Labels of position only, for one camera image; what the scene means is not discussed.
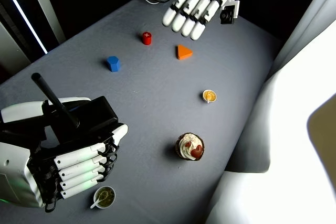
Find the chocolate heart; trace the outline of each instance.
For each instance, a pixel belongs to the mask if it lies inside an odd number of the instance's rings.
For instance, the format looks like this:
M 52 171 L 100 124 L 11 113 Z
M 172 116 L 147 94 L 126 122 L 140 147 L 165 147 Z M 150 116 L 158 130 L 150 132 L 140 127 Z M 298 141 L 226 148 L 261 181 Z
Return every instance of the chocolate heart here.
M 198 145 L 196 149 L 191 151 L 191 155 L 195 158 L 200 158 L 202 155 L 203 149 L 201 145 Z

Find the cupcake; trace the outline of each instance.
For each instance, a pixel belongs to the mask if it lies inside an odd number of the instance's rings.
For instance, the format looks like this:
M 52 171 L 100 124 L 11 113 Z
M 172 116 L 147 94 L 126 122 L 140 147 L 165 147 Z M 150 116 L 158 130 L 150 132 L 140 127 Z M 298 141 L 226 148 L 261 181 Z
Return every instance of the cupcake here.
M 199 136 L 185 133 L 178 138 L 175 150 L 178 156 L 184 160 L 198 161 L 203 156 L 204 143 Z

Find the robotic arm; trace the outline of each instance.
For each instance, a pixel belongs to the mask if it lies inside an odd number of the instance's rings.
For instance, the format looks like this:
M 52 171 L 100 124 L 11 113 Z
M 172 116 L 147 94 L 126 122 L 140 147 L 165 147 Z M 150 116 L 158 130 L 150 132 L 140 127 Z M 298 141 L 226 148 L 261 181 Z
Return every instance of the robotic arm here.
M 51 212 L 111 173 L 128 127 L 105 97 L 57 99 L 39 74 L 32 79 L 49 98 L 12 105 L 0 114 L 0 198 Z M 51 126 L 60 145 L 41 147 Z
M 165 13 L 162 23 L 172 25 L 174 32 L 197 40 L 205 26 L 221 9 L 221 24 L 232 24 L 238 18 L 239 1 L 236 0 L 176 0 Z

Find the orange block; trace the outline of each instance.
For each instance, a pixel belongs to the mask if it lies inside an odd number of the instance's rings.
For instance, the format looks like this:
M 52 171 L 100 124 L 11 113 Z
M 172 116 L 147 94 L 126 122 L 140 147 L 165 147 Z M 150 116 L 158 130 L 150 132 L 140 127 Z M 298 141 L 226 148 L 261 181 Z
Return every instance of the orange block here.
M 189 58 L 193 55 L 193 52 L 189 49 L 186 48 L 185 46 L 178 45 L 177 46 L 177 58 L 179 60 L 184 60 L 186 58 Z

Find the small bowl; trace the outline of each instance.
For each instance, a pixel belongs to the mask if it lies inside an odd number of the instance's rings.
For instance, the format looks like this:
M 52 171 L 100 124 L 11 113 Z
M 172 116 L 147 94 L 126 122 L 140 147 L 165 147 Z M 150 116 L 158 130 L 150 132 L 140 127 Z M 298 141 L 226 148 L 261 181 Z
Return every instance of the small bowl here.
M 215 102 L 215 101 L 217 100 L 217 94 L 216 94 L 215 91 L 213 91 L 213 90 L 211 90 L 211 89 L 204 90 L 204 92 L 203 92 L 203 94 L 202 94 L 203 100 L 204 100 L 205 102 L 208 102 L 208 100 L 207 100 L 206 97 L 205 97 L 205 93 L 208 92 L 208 91 L 214 92 L 214 94 L 215 94 L 215 99 L 214 99 L 213 101 L 209 101 L 209 103 Z
M 102 186 L 102 187 L 99 187 L 99 188 L 97 189 L 97 191 L 94 193 L 94 196 L 93 196 L 93 202 L 96 201 L 97 193 L 98 193 L 101 189 L 103 189 L 103 188 L 112 189 L 112 191 L 113 191 L 113 193 L 114 193 L 114 199 L 113 199 L 113 201 L 111 202 L 111 204 L 108 205 L 107 207 L 102 207 L 102 206 L 100 206 L 99 204 L 97 204 L 96 207 L 98 207 L 99 209 L 106 209 L 106 208 L 109 208 L 110 206 L 112 206 L 112 204 L 113 204 L 114 201 L 116 200 L 116 191 L 114 191 L 114 189 L 113 189 L 112 187 L 110 187 L 110 186 Z

